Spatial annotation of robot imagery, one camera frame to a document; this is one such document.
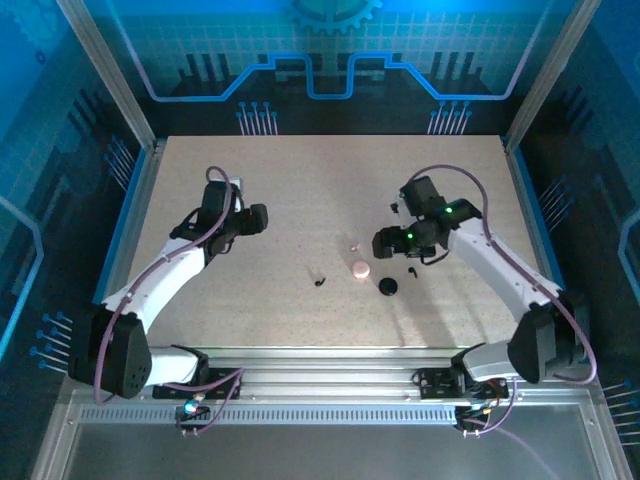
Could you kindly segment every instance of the perforated metal strip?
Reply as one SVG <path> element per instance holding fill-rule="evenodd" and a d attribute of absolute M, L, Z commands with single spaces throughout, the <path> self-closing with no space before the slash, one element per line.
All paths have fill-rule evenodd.
<path fill-rule="evenodd" d="M 173 424 L 176 408 L 90 405 L 83 407 L 81 423 Z M 192 423 L 210 418 L 207 414 Z M 450 425 L 455 423 L 455 412 L 444 405 L 232 405 L 218 421 L 225 425 Z"/>

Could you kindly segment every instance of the blue wall panel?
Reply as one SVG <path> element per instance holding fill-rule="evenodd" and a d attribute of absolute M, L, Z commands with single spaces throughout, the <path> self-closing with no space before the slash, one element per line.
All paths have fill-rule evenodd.
<path fill-rule="evenodd" d="M 139 151 L 57 8 L 52 0 L 0 1 L 0 464 L 7 479 L 29 476 L 65 367 L 62 356 L 42 356 L 47 343 L 65 341 L 44 315 L 90 318 L 133 169 L 124 152 L 136 158 Z M 43 257 L 14 209 L 33 222 Z"/>
<path fill-rule="evenodd" d="M 567 283 L 589 294 L 604 361 L 640 358 L 639 23 L 637 2 L 603 0 L 523 142 L 538 193 L 560 178 L 570 189 L 552 239 Z"/>
<path fill-rule="evenodd" d="M 446 118 L 437 113 L 441 101 L 458 102 L 445 111 L 460 127 L 467 120 L 464 130 L 443 134 L 503 134 L 572 7 L 569 0 L 90 2 L 161 136 L 243 134 L 236 114 L 244 118 L 239 104 L 252 101 L 276 107 L 286 134 L 433 134 L 432 115 Z M 473 105 L 463 110 L 464 101 Z M 343 115 L 348 125 L 334 121 Z"/>

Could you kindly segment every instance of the circuit pattern graphic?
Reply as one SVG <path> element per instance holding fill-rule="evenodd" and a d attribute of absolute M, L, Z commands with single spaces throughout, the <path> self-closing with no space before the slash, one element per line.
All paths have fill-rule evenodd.
<path fill-rule="evenodd" d="M 327 35 L 360 28 L 362 21 L 371 20 L 372 12 L 380 7 L 380 0 L 290 0 L 284 5 L 289 19 L 300 28 Z"/>
<path fill-rule="evenodd" d="M 138 53 L 136 52 L 136 49 L 133 46 L 131 38 L 129 37 L 125 29 L 122 18 L 118 15 L 118 12 L 114 7 L 113 2 L 111 0 L 105 0 L 105 1 L 111 13 L 111 17 L 113 18 L 113 21 L 116 25 L 116 28 L 120 33 L 122 40 L 124 41 L 124 45 L 131 56 L 131 60 L 133 61 L 133 64 L 135 65 L 136 70 L 138 71 L 138 74 L 142 79 L 145 89 L 147 90 L 147 92 L 149 93 L 149 96 L 154 101 L 160 102 L 160 103 L 224 102 L 228 100 L 229 97 L 231 97 L 231 95 L 233 95 L 234 92 L 240 87 L 240 85 L 242 85 L 243 82 L 253 73 L 277 70 L 276 63 L 279 60 L 286 60 L 286 61 L 299 60 L 304 63 L 304 72 L 306 77 L 306 90 L 309 98 L 313 100 L 347 100 L 351 98 L 352 95 L 354 94 L 355 77 L 356 77 L 355 63 L 360 59 L 381 59 L 384 61 L 384 69 L 405 70 L 407 74 L 413 77 L 413 79 L 415 79 L 415 81 L 417 81 L 417 83 L 420 86 L 422 86 L 424 90 L 427 91 L 435 100 L 503 101 L 509 98 L 509 96 L 512 94 L 515 88 L 515 85 L 520 77 L 520 74 L 522 73 L 525 67 L 525 64 L 527 63 L 527 60 L 529 59 L 529 56 L 534 47 L 534 44 L 536 43 L 536 41 L 538 40 L 538 37 L 540 36 L 542 27 L 547 21 L 547 18 L 551 11 L 551 7 L 553 5 L 553 0 L 550 0 L 549 3 L 547 3 L 545 9 L 542 11 L 542 14 L 538 19 L 538 22 L 533 32 L 531 33 L 531 36 L 529 37 L 527 45 L 525 46 L 524 51 L 522 52 L 522 56 L 520 57 L 520 60 L 515 66 L 513 75 L 511 76 L 511 79 L 509 80 L 509 83 L 507 84 L 507 87 L 503 91 L 503 93 L 477 93 L 477 94 L 476 93 L 474 94 L 441 93 L 436 90 L 434 85 L 432 85 L 429 82 L 429 80 L 425 78 L 425 76 L 416 68 L 416 66 L 413 63 L 395 60 L 393 57 L 393 52 L 388 50 L 371 50 L 371 51 L 354 52 L 349 56 L 347 61 L 346 71 L 345 71 L 346 85 L 345 85 L 345 90 L 342 93 L 320 93 L 316 91 L 315 81 L 314 81 L 314 72 L 313 72 L 313 62 L 308 53 L 306 52 L 271 52 L 266 54 L 266 59 L 265 59 L 266 62 L 261 61 L 260 63 L 250 63 L 239 75 L 234 76 L 235 78 L 233 79 L 233 81 L 231 81 L 231 83 L 228 86 L 226 86 L 225 90 L 220 94 L 164 96 L 164 95 L 159 95 L 155 91 L 154 86 L 152 85 L 152 82 L 151 82 L 151 78 L 147 74 L 145 67 L 143 65 L 143 62 L 138 56 Z M 298 8 L 302 8 L 300 7 L 301 5 L 300 2 L 302 1 L 303 0 L 298 0 L 297 3 L 295 3 L 295 5 L 297 5 Z M 369 0 L 367 2 L 367 5 L 373 5 L 373 4 Z M 335 27 L 336 25 L 335 17 L 332 17 L 332 18 L 334 18 L 334 20 L 331 21 L 331 25 Z"/>
<path fill-rule="evenodd" d="M 9 16 L 20 26 L 29 42 L 45 49 L 58 31 L 54 0 L 0 0 L 0 15 Z"/>

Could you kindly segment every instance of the cable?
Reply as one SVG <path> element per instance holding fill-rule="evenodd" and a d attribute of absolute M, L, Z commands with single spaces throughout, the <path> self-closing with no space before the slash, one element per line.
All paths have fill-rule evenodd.
<path fill-rule="evenodd" d="M 560 313 L 567 320 L 567 322 L 569 322 L 569 325 L 571 325 L 571 328 L 573 328 L 573 331 L 575 332 L 576 336 L 580 340 L 580 343 L 584 347 L 584 351 L 587 357 L 589 358 L 589 365 L 591 367 L 589 371 L 589 375 L 587 375 L 583 379 L 565 377 L 562 375 L 554 375 L 554 376 L 559 380 L 564 380 L 565 382 L 574 383 L 577 385 L 586 385 L 588 383 L 591 383 L 591 381 L 593 381 L 593 379 L 596 377 L 598 373 L 598 363 L 596 361 L 596 356 L 595 356 L 595 353 L 593 352 L 593 348 L 591 348 L 591 344 L 587 339 L 587 336 L 584 334 L 584 332 L 580 328 L 580 325 L 578 325 L 578 322 L 576 322 L 576 319 L 573 317 L 571 312 L 567 310 L 567 308 L 562 304 L 562 302 L 560 302 L 560 300 L 558 300 L 554 296 L 554 294 L 550 292 L 548 289 L 546 289 L 543 285 L 540 285 L 538 281 L 533 276 L 531 276 L 526 270 L 524 270 L 520 265 L 518 265 L 518 262 L 516 262 L 513 258 L 511 258 L 511 256 L 507 252 L 505 252 L 500 247 L 500 245 L 498 245 L 498 243 L 494 240 L 493 235 L 491 234 L 491 230 L 489 229 L 489 196 L 487 195 L 487 190 L 484 188 L 482 183 L 480 183 L 480 180 L 478 180 L 475 177 L 475 175 L 468 172 L 464 168 L 456 167 L 455 165 L 439 164 L 439 165 L 432 165 L 430 167 L 425 167 L 418 170 L 409 179 L 409 181 L 411 182 L 415 180 L 417 177 L 419 177 L 420 175 L 422 175 L 423 173 L 429 170 L 435 170 L 435 169 L 454 170 L 456 172 L 462 173 L 463 175 L 466 175 L 469 179 L 471 179 L 473 183 L 476 184 L 476 186 L 480 190 L 480 194 L 482 195 L 482 229 L 484 230 L 484 234 L 487 237 L 487 240 L 489 241 L 493 249 L 498 253 L 498 255 L 500 255 L 504 259 L 505 262 L 507 262 L 516 272 L 522 275 L 531 284 L 532 287 L 537 288 L 540 292 L 542 292 L 542 294 L 545 297 L 549 299 L 549 301 L 560 311 Z"/>
<path fill-rule="evenodd" d="M 227 176 L 226 172 L 222 170 L 220 167 L 215 167 L 215 166 L 209 167 L 207 169 L 207 172 L 206 172 L 207 181 L 209 182 L 212 181 L 210 175 L 213 170 L 217 171 L 222 176 L 222 178 L 224 179 L 224 183 L 227 187 L 224 203 L 222 206 L 222 214 L 220 215 L 220 218 L 218 218 L 216 223 L 209 230 L 207 230 L 200 238 L 186 245 L 183 245 L 180 248 L 177 248 L 176 250 L 168 253 L 167 255 L 164 255 L 158 258 L 155 262 L 149 265 L 147 269 L 144 270 L 138 276 L 138 278 L 136 278 L 136 280 L 131 284 L 131 287 L 127 291 L 126 295 L 124 295 L 122 297 L 122 300 L 120 300 L 120 303 L 116 307 L 115 311 L 113 312 L 113 315 L 111 316 L 111 319 L 109 320 L 109 323 L 107 324 L 107 328 L 105 329 L 104 335 L 102 336 L 102 340 L 100 342 L 100 349 L 98 350 L 98 358 L 96 360 L 96 371 L 93 377 L 93 399 L 97 405 L 104 405 L 115 396 L 112 394 L 106 400 L 103 400 L 100 396 L 100 387 L 102 385 L 102 373 L 104 370 L 104 360 L 107 354 L 107 348 L 109 346 L 109 342 L 111 341 L 111 337 L 113 335 L 113 328 L 116 322 L 118 321 L 118 318 L 122 313 L 122 311 L 124 310 L 125 306 L 129 302 L 131 302 L 133 295 L 136 293 L 138 288 L 140 288 L 140 285 L 142 285 L 142 283 L 149 277 L 149 275 L 155 272 L 164 263 L 170 262 L 173 258 L 177 257 L 178 255 L 194 247 L 197 247 L 202 243 L 204 243 L 205 241 L 207 241 L 209 237 L 211 237 L 218 230 L 218 228 L 220 228 L 222 223 L 227 218 L 227 215 L 229 214 L 229 209 L 231 207 L 231 182 L 229 181 L 229 177 Z"/>
<path fill-rule="evenodd" d="M 431 265 L 435 265 L 436 263 L 441 262 L 442 260 L 444 260 L 448 256 L 449 256 L 449 251 L 447 250 L 445 253 L 440 255 L 438 258 L 436 258 L 434 260 L 430 260 L 428 262 L 424 261 L 424 257 L 420 257 L 420 263 L 423 264 L 425 267 L 430 267 Z"/>
<path fill-rule="evenodd" d="M 496 387 L 496 384 L 493 383 L 493 379 L 490 379 L 487 383 L 491 386 L 491 388 L 495 392 L 495 394 L 496 394 L 496 407 L 499 407 L 500 406 L 500 391 L 498 390 L 498 387 Z"/>
<path fill-rule="evenodd" d="M 484 424 L 485 428 L 483 428 L 482 430 L 477 432 L 478 436 L 484 435 L 485 433 L 492 432 L 493 430 L 496 430 L 498 427 L 500 427 L 500 425 L 502 425 L 504 423 L 504 421 L 507 419 L 507 417 L 511 414 L 511 411 L 513 410 L 513 406 L 516 403 L 516 395 L 518 395 L 518 382 L 514 378 L 513 379 L 513 391 L 511 392 L 511 400 L 509 401 L 509 405 L 507 406 L 507 411 L 504 412 L 504 415 L 495 424 L 489 425 L 488 422 L 485 423 Z"/>
<path fill-rule="evenodd" d="M 218 409 L 218 411 L 216 412 L 215 415 L 212 416 L 211 420 L 209 421 L 209 423 L 207 423 L 206 425 L 204 425 L 203 427 L 200 428 L 194 428 L 191 432 L 189 432 L 188 430 L 184 429 L 182 426 L 182 422 L 180 422 L 180 420 L 176 420 L 176 427 L 182 430 L 182 434 L 183 435 L 187 435 L 188 433 L 191 433 L 191 435 L 199 435 L 201 433 L 206 432 L 207 430 L 209 430 L 211 427 L 213 427 L 213 425 L 218 421 L 218 419 L 220 418 L 220 415 L 222 415 L 222 411 L 225 409 L 225 407 L 227 406 L 227 403 L 229 403 L 229 400 L 231 400 L 231 397 L 233 396 L 233 392 L 235 392 L 236 388 L 238 388 L 238 385 L 240 385 L 240 377 L 242 377 L 242 373 L 244 372 L 244 368 L 239 368 L 238 370 L 236 370 L 235 372 L 227 375 L 226 377 L 217 380 L 209 385 L 204 385 L 204 386 L 200 386 L 200 387 L 187 387 L 185 385 L 179 385 L 179 384 L 173 384 L 173 383 L 167 383 L 165 384 L 165 387 L 170 387 L 170 388 L 174 388 L 176 390 L 183 390 L 183 391 L 194 391 L 191 389 L 196 389 L 196 391 L 201 392 L 204 391 L 204 387 L 207 386 L 211 386 L 211 385 L 215 385 L 215 386 L 211 386 L 211 388 L 208 388 L 206 390 L 213 390 L 214 388 L 216 388 L 219 385 L 222 385 L 225 382 L 228 382 L 229 380 L 231 380 L 232 378 L 234 379 L 233 381 L 233 385 L 231 386 L 231 388 L 229 389 L 229 393 L 227 394 L 227 397 L 224 399 L 224 402 L 222 403 L 222 405 L 220 406 L 220 408 Z"/>
<path fill-rule="evenodd" d="M 465 421 L 470 423 L 475 423 L 476 425 L 483 425 L 483 426 L 487 425 L 485 422 L 481 420 L 474 420 L 472 418 L 467 418 Z M 496 431 L 498 433 L 501 433 L 505 437 L 510 438 L 514 442 L 518 443 L 522 448 L 524 448 L 527 452 L 529 452 L 531 456 L 536 460 L 536 462 L 538 462 L 540 466 L 547 471 L 547 473 L 551 478 L 554 478 L 555 480 L 560 480 L 560 475 L 554 472 L 553 469 L 547 464 L 547 462 L 545 462 L 542 459 L 542 457 L 538 455 L 538 452 L 536 452 L 531 445 L 525 442 L 524 439 L 520 438 L 518 435 L 516 435 L 513 432 L 510 432 L 509 430 L 505 430 L 504 428 L 497 427 Z"/>
<path fill-rule="evenodd" d="M 180 223 L 180 225 L 185 225 L 189 223 L 189 221 L 191 220 L 191 217 L 193 217 L 199 211 L 200 211 L 200 207 L 194 208 L 189 215 L 184 217 L 184 220 L 182 221 L 182 223 Z"/>
<path fill-rule="evenodd" d="M 235 240 L 230 240 L 229 243 L 227 244 L 227 249 L 224 252 L 220 252 L 220 255 L 226 255 L 227 253 L 229 253 L 231 251 L 231 248 L 233 247 L 233 242 Z"/>

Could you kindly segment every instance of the black round object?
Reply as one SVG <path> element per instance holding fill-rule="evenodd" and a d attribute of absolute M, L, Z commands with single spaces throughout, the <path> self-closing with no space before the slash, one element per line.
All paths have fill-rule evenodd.
<path fill-rule="evenodd" d="M 380 284 L 378 285 L 380 289 L 380 293 L 386 295 L 388 297 L 395 295 L 398 291 L 398 282 L 396 282 L 393 278 L 383 278 L 380 280 Z"/>

